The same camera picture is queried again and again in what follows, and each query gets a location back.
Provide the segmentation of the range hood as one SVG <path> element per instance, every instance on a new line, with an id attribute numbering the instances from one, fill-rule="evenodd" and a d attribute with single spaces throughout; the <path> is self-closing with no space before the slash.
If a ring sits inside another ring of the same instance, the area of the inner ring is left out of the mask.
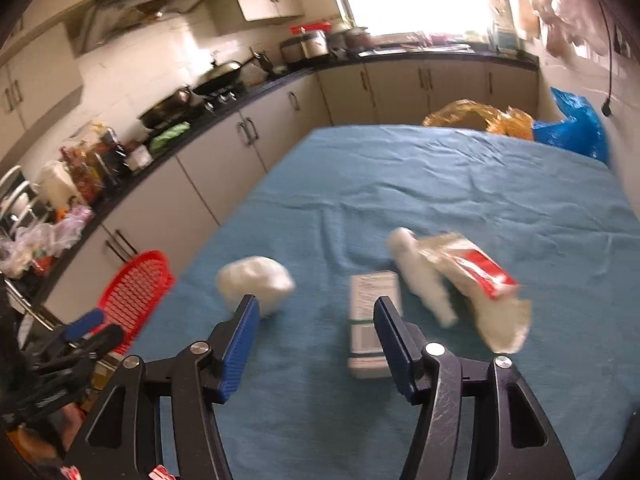
<path id="1" fill-rule="evenodd" d="M 155 23 L 192 12 L 204 0 L 94 0 L 82 17 L 78 54 Z"/>

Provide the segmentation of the clear plastic bag on counter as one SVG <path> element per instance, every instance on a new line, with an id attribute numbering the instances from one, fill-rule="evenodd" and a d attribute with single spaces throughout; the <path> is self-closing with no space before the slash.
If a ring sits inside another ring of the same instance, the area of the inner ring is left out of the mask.
<path id="1" fill-rule="evenodd" d="M 77 205 L 59 222 L 18 228 L 13 238 L 2 235 L 1 273 L 8 278 L 20 278 L 37 261 L 58 258 L 80 241 L 93 217 L 90 207 Z"/>

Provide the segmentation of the white tube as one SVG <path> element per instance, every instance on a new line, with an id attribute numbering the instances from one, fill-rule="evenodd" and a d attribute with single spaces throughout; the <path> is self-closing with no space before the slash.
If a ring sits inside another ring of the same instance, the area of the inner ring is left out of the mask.
<path id="1" fill-rule="evenodd" d="M 398 228 L 387 239 L 390 255 L 410 292 L 430 310 L 443 328 L 458 322 L 442 277 L 419 252 L 418 239 L 406 228 Z"/>

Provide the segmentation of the crumpled red white packet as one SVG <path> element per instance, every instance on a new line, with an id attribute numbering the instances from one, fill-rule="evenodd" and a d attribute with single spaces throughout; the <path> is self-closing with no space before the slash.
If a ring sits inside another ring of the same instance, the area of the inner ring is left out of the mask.
<path id="1" fill-rule="evenodd" d="M 520 284 L 483 249 L 460 233 L 418 240 L 420 254 L 465 296 L 476 329 L 497 354 L 514 354 L 524 346 L 533 307 L 520 297 Z"/>

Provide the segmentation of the small white square box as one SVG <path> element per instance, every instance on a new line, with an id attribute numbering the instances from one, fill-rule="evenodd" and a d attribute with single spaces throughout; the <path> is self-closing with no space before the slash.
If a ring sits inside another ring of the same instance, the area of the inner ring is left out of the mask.
<path id="1" fill-rule="evenodd" d="M 390 377 L 390 370 L 374 326 L 374 304 L 381 296 L 402 303 L 398 275 L 393 271 L 357 274 L 350 281 L 350 356 L 348 368 L 358 379 Z"/>

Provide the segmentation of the green cloth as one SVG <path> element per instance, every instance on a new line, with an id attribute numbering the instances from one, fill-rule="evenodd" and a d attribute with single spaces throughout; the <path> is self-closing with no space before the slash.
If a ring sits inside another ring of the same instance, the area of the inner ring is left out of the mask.
<path id="1" fill-rule="evenodd" d="M 190 122 L 179 122 L 149 140 L 148 150 L 153 157 L 165 153 L 171 144 L 191 129 Z"/>

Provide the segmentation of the red plastic basket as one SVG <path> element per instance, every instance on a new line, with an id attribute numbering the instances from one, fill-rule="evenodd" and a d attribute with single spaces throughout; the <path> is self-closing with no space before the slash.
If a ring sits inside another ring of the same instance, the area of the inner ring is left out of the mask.
<path id="1" fill-rule="evenodd" d="M 104 314 L 101 327 L 117 324 L 124 331 L 124 340 L 113 350 L 115 354 L 127 353 L 160 300 L 174 285 L 169 261 L 159 250 L 142 252 L 118 271 L 98 301 Z"/>

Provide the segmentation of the blue table cloth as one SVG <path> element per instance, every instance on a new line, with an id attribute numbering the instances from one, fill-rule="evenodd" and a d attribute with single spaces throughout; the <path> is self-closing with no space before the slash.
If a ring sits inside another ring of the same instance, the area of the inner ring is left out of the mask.
<path id="1" fill-rule="evenodd" d="M 294 290 L 260 322 L 216 417 L 238 479 L 396 479 L 418 409 L 352 374 L 358 275 L 397 275 L 405 319 L 457 356 L 509 350 L 579 479 L 614 460 L 639 406 L 639 221 L 603 162 L 488 133 L 310 135 L 203 247 L 134 344 L 174 356 L 230 314 L 246 257 Z"/>

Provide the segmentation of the white electric kettle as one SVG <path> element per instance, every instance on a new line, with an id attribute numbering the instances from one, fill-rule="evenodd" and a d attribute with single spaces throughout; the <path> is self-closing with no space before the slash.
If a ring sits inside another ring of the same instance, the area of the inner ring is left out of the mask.
<path id="1" fill-rule="evenodd" d="M 44 164 L 40 170 L 38 184 L 40 191 L 56 211 L 69 210 L 73 201 L 80 199 L 70 173 L 59 160 L 51 160 Z"/>

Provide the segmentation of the steel rice cooker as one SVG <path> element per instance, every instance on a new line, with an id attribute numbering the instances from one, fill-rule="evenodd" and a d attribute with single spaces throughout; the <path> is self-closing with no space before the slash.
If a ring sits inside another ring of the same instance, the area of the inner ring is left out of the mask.
<path id="1" fill-rule="evenodd" d="M 303 32 L 280 42 L 282 60 L 288 64 L 295 64 L 315 58 L 325 58 L 330 54 L 326 33 L 322 30 Z"/>

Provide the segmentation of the blue plastic bag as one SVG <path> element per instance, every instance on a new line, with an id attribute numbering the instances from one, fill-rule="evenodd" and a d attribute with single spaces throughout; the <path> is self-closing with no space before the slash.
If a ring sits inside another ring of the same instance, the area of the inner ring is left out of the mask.
<path id="1" fill-rule="evenodd" d="M 554 87 L 550 91 L 564 119 L 562 122 L 535 120 L 532 127 L 534 140 L 610 166 L 605 128 L 590 102 L 584 96 Z"/>

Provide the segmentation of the yellow plastic bag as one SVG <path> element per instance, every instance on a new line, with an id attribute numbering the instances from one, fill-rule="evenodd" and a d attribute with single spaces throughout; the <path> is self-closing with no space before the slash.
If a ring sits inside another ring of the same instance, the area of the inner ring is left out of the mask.
<path id="1" fill-rule="evenodd" d="M 451 102 L 427 115 L 424 127 L 471 127 L 478 131 L 508 136 L 509 138 L 533 141 L 534 118 L 512 106 L 500 110 L 492 105 L 472 100 Z"/>

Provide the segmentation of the wok with lid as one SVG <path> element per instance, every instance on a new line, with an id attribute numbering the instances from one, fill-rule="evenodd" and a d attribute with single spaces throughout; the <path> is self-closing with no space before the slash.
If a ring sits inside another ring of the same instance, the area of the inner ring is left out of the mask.
<path id="1" fill-rule="evenodd" d="M 262 55 L 252 52 L 252 55 L 244 62 L 228 61 L 218 63 L 216 54 L 213 54 L 212 68 L 198 77 L 198 81 L 192 91 L 199 96 L 208 96 L 220 89 L 227 88 L 238 81 L 244 66 L 250 63 L 259 63 Z"/>

